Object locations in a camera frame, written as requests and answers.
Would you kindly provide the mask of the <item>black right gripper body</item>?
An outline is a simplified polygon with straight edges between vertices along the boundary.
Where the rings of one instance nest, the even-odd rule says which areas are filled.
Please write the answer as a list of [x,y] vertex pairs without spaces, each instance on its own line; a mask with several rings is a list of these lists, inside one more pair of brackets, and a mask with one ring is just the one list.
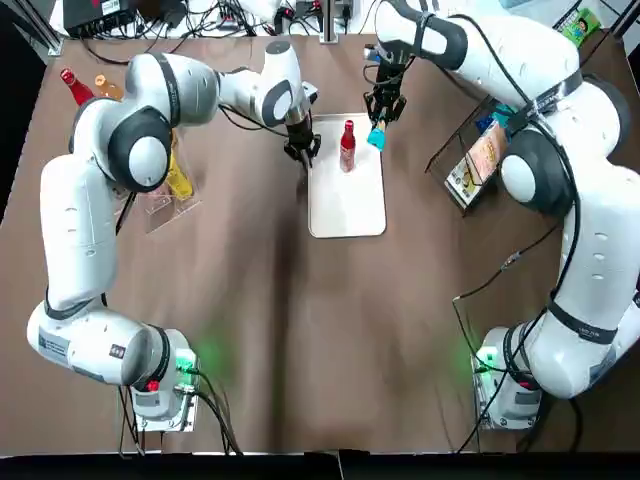
[[378,69],[374,80],[374,97],[399,98],[404,72],[409,65],[409,54],[404,51],[391,53],[377,47],[376,58]]

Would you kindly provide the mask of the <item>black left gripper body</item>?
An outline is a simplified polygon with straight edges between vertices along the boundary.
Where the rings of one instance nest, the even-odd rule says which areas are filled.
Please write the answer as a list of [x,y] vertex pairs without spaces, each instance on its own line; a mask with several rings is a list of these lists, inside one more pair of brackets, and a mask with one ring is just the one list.
[[312,115],[287,115],[285,117],[287,144],[290,146],[311,146],[314,142]]

